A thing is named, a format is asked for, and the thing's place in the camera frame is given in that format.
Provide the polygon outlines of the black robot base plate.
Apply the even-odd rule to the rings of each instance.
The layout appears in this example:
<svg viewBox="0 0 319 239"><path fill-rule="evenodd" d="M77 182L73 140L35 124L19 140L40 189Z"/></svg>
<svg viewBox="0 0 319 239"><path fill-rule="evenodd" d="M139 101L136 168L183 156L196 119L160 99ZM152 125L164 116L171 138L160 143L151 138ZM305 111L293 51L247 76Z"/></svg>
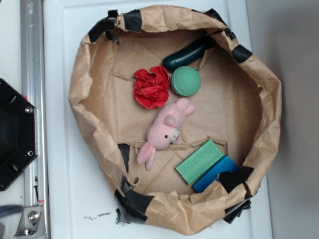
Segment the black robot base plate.
<svg viewBox="0 0 319 239"><path fill-rule="evenodd" d="M0 80L0 190L7 190L37 156L35 107Z"/></svg>

